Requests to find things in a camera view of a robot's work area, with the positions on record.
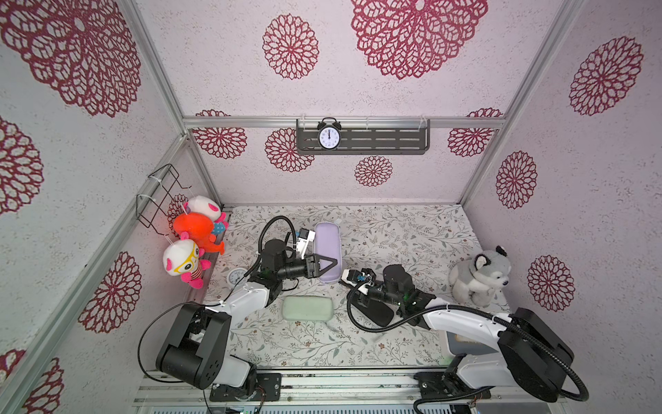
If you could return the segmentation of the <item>floral table mat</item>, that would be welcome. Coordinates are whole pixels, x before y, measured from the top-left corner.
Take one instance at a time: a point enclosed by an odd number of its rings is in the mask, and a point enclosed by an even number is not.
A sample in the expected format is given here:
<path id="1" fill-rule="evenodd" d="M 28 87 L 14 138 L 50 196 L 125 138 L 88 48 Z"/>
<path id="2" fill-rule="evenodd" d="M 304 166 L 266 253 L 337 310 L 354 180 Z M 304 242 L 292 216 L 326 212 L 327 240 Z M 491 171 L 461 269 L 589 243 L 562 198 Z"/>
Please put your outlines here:
<path id="1" fill-rule="evenodd" d="M 224 236 L 225 254 L 206 277 L 205 287 L 195 292 L 196 301 L 214 304 L 227 296 L 232 288 L 227 274 L 253 264 L 260 232 L 277 216 L 289 217 L 295 229 L 338 225 L 344 267 L 381 273 L 387 265 L 400 264 L 417 288 L 444 300 L 452 297 L 448 274 L 453 265 L 481 250 L 458 205 L 237 206 Z M 234 326 L 231 355 L 260 367 L 436 367 L 453 357 L 448 355 L 446 332 L 410 325 L 381 334 L 356 328 L 348 318 L 345 286 L 316 279 L 284 286 L 288 295 L 331 298 L 334 317 L 326 323 L 287 321 L 283 302 L 277 299 Z M 357 310 L 352 315 L 371 326 Z"/>

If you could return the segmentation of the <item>black alarm clock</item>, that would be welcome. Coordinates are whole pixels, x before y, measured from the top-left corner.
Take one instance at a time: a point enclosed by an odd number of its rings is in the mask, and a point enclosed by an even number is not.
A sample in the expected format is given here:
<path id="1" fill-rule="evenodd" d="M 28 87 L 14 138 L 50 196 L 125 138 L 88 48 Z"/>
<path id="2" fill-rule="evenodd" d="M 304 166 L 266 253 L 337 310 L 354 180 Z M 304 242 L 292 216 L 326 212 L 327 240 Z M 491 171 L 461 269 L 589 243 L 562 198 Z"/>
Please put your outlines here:
<path id="1" fill-rule="evenodd" d="M 324 150 L 335 150 L 341 143 L 341 123 L 335 117 L 324 117 L 317 124 L 318 142 Z"/>

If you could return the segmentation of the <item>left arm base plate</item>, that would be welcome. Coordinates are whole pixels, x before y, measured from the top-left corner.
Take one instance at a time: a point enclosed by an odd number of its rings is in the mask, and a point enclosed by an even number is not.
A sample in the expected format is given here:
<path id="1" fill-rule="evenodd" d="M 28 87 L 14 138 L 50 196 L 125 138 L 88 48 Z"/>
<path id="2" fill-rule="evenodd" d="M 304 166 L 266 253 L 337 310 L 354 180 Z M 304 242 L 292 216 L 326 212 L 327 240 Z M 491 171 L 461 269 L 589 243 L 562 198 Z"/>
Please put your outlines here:
<path id="1" fill-rule="evenodd" d="M 279 401 L 281 374 L 260 374 L 252 372 L 239 387 L 214 385 L 210 392 L 211 402 L 274 402 Z"/>

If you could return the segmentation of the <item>black umbrella case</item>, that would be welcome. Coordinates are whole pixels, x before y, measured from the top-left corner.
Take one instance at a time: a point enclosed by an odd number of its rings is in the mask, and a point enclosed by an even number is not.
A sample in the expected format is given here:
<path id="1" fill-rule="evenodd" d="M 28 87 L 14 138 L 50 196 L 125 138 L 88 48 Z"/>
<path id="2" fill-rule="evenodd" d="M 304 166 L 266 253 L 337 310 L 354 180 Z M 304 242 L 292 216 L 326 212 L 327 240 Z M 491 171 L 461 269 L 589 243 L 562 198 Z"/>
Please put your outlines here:
<path id="1" fill-rule="evenodd" d="M 379 327 L 388 326 L 395 316 L 394 310 L 388 305 L 370 298 L 362 299 L 361 295 L 353 297 L 351 304 Z"/>

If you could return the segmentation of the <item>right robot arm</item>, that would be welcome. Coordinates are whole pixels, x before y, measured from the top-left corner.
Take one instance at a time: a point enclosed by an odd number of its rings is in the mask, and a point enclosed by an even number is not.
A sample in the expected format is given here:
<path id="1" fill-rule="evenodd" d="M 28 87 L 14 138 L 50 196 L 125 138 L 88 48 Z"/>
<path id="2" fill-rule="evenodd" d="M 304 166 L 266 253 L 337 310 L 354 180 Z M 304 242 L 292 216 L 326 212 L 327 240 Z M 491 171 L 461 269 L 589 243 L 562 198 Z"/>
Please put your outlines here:
<path id="1" fill-rule="evenodd" d="M 389 265 L 378 279 L 369 268 L 347 269 L 341 284 L 348 288 L 350 322 L 368 333 L 386 333 L 405 325 L 445 331 L 491 348 L 491 353 L 461 353 L 441 374 L 418 374 L 422 405 L 489 397 L 496 387 L 518 387 L 529 396 L 554 403 L 559 398 L 586 402 L 590 393 L 572 369 L 574 354 L 532 310 L 489 313 L 456 305 L 417 289 L 400 265 Z M 353 309 L 386 313 L 386 322 L 367 327 L 352 315 Z"/>

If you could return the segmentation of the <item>husky plush toy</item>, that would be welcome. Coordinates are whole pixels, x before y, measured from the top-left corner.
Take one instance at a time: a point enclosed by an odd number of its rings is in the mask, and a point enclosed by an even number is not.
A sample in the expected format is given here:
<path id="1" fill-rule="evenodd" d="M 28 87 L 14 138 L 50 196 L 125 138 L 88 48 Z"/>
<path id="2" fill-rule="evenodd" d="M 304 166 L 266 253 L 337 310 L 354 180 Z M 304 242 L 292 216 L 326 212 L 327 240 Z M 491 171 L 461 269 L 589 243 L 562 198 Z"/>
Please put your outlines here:
<path id="1" fill-rule="evenodd" d="M 486 308 L 497 293 L 510 283 L 512 265 L 501 246 L 485 250 L 472 259 L 457 263 L 448 276 L 454 300 Z"/>

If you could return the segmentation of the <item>white pink plush top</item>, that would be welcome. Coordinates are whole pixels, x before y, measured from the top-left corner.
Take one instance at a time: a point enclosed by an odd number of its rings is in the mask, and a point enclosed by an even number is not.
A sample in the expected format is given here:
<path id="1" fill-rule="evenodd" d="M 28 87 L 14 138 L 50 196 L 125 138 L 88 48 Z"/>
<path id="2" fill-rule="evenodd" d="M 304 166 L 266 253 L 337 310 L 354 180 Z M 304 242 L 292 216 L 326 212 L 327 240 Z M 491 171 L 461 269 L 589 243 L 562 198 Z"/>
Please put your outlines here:
<path id="1" fill-rule="evenodd" d="M 229 225 L 227 213 L 222 211 L 220 205 L 205 196 L 189 198 L 184 202 L 184 209 L 187 213 L 195 212 L 210 219 L 214 224 L 212 234 L 215 236 L 224 233 Z"/>

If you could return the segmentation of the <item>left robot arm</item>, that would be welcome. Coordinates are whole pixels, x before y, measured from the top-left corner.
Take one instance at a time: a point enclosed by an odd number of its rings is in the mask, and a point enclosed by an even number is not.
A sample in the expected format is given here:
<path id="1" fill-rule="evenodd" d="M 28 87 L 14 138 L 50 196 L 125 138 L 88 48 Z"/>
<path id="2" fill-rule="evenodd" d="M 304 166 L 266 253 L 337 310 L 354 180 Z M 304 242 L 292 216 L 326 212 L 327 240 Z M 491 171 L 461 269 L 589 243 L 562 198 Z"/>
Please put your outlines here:
<path id="1" fill-rule="evenodd" d="M 340 260 L 327 255 L 308 254 L 307 242 L 313 232 L 295 231 L 286 216 L 270 219 L 260 232 L 257 258 L 243 275 L 241 289 L 233 288 L 227 298 L 214 304 L 182 302 L 164 310 L 148 324 L 138 341 L 136 358 L 148 379 L 164 384 L 186 383 L 204 390 L 214 384 L 253 389 L 250 375 L 255 365 L 227 353 L 233 326 L 271 305 L 283 292 L 286 280 L 320 279 L 341 269 Z M 156 356 L 155 369 L 172 377 L 151 375 L 141 360 L 141 346 L 148 331 L 169 312 L 176 310 L 172 326 Z"/>

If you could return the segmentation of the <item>grey tray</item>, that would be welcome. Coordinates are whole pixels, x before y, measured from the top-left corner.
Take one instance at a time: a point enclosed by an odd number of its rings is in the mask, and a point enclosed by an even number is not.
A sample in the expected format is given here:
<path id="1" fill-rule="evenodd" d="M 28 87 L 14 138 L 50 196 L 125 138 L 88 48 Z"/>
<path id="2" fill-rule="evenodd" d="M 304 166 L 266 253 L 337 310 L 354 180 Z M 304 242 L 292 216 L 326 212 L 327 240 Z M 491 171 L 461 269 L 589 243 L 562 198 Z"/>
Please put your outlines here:
<path id="1" fill-rule="evenodd" d="M 448 355 L 489 355 L 497 352 L 494 348 L 466 339 L 463 336 L 457 336 L 454 333 L 446 332 L 445 336 L 448 346 Z"/>

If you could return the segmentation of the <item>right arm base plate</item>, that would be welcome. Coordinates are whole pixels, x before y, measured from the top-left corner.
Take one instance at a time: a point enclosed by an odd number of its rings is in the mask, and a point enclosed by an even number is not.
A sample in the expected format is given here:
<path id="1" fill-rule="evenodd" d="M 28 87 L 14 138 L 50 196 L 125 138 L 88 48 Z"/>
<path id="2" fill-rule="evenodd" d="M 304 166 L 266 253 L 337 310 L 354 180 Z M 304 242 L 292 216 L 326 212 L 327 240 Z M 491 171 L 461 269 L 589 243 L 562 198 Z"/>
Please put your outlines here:
<path id="1" fill-rule="evenodd" d="M 457 374 L 441 371 L 424 371 L 414 375 L 423 400 L 450 402 L 470 398 L 491 398 L 491 388 L 478 389 L 467 386 Z"/>

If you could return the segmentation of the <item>grey wall shelf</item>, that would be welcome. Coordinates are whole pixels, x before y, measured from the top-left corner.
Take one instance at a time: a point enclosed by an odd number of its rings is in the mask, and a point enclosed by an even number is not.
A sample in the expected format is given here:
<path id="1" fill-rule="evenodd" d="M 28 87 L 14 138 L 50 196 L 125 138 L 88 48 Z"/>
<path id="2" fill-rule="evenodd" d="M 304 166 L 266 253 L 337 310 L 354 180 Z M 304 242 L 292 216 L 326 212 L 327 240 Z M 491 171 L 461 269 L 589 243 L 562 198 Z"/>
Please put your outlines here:
<path id="1" fill-rule="evenodd" d="M 430 122 L 425 118 L 412 128 L 343 128 L 335 150 L 320 146 L 319 122 L 307 126 L 303 120 L 296 121 L 295 143 L 300 155 L 424 155 L 430 148 Z"/>

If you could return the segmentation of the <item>white alarm clock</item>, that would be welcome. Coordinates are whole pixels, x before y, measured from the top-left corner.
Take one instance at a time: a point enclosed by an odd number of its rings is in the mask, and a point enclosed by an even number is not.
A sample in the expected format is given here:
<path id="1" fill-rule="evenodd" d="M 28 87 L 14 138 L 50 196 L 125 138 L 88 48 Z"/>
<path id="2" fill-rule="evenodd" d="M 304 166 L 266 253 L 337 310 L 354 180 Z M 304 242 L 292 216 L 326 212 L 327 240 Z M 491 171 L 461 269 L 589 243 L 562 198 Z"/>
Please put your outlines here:
<path id="1" fill-rule="evenodd" d="M 247 270 L 243 267 L 236 267 L 229 271 L 226 277 L 226 281 L 230 287 L 236 286 L 238 283 L 241 283 L 242 278 L 247 273 Z"/>

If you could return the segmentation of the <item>orange plush toy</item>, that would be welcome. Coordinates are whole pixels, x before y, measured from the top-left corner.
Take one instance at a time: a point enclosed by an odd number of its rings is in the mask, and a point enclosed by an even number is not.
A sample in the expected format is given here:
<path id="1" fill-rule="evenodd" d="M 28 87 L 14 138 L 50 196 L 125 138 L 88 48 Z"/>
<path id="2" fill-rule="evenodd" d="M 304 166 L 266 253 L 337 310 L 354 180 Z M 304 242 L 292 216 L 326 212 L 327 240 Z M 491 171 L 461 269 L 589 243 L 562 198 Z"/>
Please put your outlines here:
<path id="1" fill-rule="evenodd" d="M 216 244 L 217 237 L 213 234 L 215 224 L 205 215 L 191 212 L 177 216 L 172 227 L 181 240 L 191 240 L 208 253 L 225 253 L 224 242 Z"/>

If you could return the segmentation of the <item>white plush with glasses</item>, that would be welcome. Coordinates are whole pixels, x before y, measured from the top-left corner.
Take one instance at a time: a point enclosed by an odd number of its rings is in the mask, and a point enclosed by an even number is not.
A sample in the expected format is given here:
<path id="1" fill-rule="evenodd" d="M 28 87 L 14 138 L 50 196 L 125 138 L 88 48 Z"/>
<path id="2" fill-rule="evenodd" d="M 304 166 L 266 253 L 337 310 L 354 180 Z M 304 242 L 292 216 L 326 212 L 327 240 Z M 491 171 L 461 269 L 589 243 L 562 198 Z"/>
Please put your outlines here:
<path id="1" fill-rule="evenodd" d="M 211 268 L 211 262 L 202 256 L 205 250 L 187 237 L 171 243 L 162 256 L 165 271 L 173 277 L 179 277 L 193 289 L 204 286 L 203 274 Z"/>

